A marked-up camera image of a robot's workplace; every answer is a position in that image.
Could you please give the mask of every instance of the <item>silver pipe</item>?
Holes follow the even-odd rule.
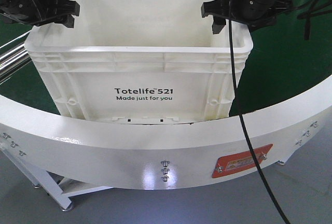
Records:
[[[30,56],[20,43],[0,56],[0,83],[30,62]]]

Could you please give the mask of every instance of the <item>white metal panel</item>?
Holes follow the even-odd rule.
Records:
[[[245,115],[254,148],[273,144],[262,167],[287,160],[300,139],[305,143],[324,125],[332,112],[331,85],[332,76],[292,99]],[[0,140],[19,145],[3,146],[14,156],[24,151],[22,159],[36,166],[95,185],[185,188],[255,171],[211,178],[219,157],[248,150],[237,117],[195,124],[99,123],[45,113],[1,96],[0,123],[0,132],[11,136]],[[170,161],[166,183],[162,160]]]

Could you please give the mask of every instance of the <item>label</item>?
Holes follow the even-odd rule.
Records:
[[[259,163],[261,163],[263,159],[266,159],[267,153],[272,146],[272,144],[269,144],[254,149],[256,158]],[[212,178],[235,174],[237,172],[245,171],[253,167],[255,167],[255,163],[250,151],[223,156],[218,158],[215,165],[215,170],[212,174]]]
[[[254,159],[252,156],[229,161],[226,166],[226,171],[236,170],[238,168],[254,164]]]
[[[172,88],[114,88],[117,101],[171,101]]]

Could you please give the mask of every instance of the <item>green floor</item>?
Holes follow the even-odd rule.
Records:
[[[294,0],[295,5],[305,1]],[[332,74],[332,15],[314,18],[311,39],[304,41],[304,21],[296,20],[297,14],[279,16],[277,25],[252,33],[254,49],[239,84],[239,97],[245,113],[289,99]],[[0,45],[29,29],[21,24],[0,23]],[[1,84],[0,94],[58,113],[32,63]],[[230,115],[236,113],[233,106]]]

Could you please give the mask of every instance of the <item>metal leg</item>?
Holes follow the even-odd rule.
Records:
[[[22,164],[21,160],[14,157],[7,150],[1,150],[3,154],[32,182],[32,185],[36,187],[40,187],[39,181],[34,177],[29,170],[27,170]]]
[[[38,179],[40,185],[50,194],[50,196],[53,197],[53,199],[60,205],[62,209],[68,209],[72,201],[68,197],[62,195],[62,189],[53,180],[47,171],[42,170],[27,162],[24,162],[24,166]]]
[[[276,164],[277,164],[277,165],[285,165],[286,162],[279,160],[279,161],[276,162]]]
[[[62,195],[62,189],[47,171],[14,157],[5,149],[2,150],[2,152],[32,182],[35,187],[41,185],[60,205],[61,210],[69,211],[73,209],[72,201],[68,197]]]

